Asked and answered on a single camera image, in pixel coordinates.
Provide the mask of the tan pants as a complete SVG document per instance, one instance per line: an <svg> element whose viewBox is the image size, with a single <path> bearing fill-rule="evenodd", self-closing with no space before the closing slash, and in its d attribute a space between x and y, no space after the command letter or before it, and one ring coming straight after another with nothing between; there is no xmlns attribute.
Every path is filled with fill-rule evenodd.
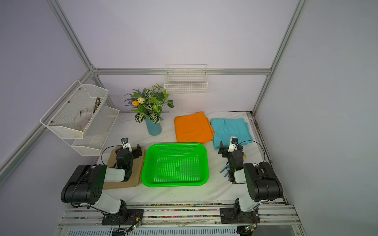
<svg viewBox="0 0 378 236"><path fill-rule="evenodd" d="M146 151L142 148L143 155L133 162L117 162L115 151L122 146L113 146L109 160L107 162L107 169L103 189L120 189L136 187L141 181L142 169L145 159Z"/></svg>

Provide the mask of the teal pants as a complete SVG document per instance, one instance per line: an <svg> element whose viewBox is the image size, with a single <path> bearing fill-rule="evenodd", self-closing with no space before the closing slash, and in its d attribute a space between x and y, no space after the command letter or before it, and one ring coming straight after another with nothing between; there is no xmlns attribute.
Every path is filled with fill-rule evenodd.
<svg viewBox="0 0 378 236"><path fill-rule="evenodd" d="M253 140L249 125L243 118L239 119L211 119L210 125L214 131L213 146L215 150L220 147L220 142L224 145L229 144L231 137L238 138L239 142L244 144L251 143Z"/></svg>

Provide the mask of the green plastic basket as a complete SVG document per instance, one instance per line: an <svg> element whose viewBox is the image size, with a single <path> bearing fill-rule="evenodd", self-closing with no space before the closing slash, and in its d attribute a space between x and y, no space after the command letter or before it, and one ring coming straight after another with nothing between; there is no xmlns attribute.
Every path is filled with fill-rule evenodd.
<svg viewBox="0 0 378 236"><path fill-rule="evenodd" d="M201 186L208 179L208 153L202 144L155 144L146 152L141 180L147 187Z"/></svg>

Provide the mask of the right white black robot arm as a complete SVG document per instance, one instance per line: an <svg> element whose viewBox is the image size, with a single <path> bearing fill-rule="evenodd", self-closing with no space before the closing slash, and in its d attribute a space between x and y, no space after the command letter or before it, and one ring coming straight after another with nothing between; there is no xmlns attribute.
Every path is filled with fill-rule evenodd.
<svg viewBox="0 0 378 236"><path fill-rule="evenodd" d="M243 146L232 137L229 146L220 142L218 153L227 159L225 177L232 184L245 184L248 192L237 198L232 208L220 209L222 224L259 223L260 205L283 197L283 187L268 162L245 163Z"/></svg>

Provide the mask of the orange pants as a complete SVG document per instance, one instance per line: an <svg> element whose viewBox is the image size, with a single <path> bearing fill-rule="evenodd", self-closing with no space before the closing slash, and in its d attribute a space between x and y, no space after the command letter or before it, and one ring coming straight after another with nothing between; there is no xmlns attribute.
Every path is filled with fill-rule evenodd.
<svg viewBox="0 0 378 236"><path fill-rule="evenodd" d="M215 132L203 112L174 119L178 143L205 144L214 139Z"/></svg>

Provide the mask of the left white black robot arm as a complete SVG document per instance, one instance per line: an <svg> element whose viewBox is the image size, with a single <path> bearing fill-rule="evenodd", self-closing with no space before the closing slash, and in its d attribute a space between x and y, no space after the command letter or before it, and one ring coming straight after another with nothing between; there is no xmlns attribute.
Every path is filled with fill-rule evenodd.
<svg viewBox="0 0 378 236"><path fill-rule="evenodd" d="M103 213L103 225L112 223L131 224L138 222L142 211L127 209L125 201L112 197L103 191L104 183L128 182L132 177L133 161L142 156L142 148L132 148L124 143L115 150L116 163L79 165L61 192L61 201L74 208L87 207Z"/></svg>

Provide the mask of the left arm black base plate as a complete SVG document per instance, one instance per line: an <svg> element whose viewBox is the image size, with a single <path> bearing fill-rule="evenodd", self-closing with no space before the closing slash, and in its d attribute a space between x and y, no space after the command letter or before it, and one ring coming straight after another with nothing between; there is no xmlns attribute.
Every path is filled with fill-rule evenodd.
<svg viewBox="0 0 378 236"><path fill-rule="evenodd" d="M142 221L144 210L143 209L127 209L123 213L105 214L101 224L103 226L115 225L135 225Z"/></svg>

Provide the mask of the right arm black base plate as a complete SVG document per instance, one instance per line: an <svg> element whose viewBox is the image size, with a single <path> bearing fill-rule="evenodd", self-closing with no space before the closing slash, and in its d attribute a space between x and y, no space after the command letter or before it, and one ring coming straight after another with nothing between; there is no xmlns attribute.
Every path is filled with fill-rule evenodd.
<svg viewBox="0 0 378 236"><path fill-rule="evenodd" d="M260 216L257 211L243 212L233 208L221 208L220 220L222 224L258 224Z"/></svg>

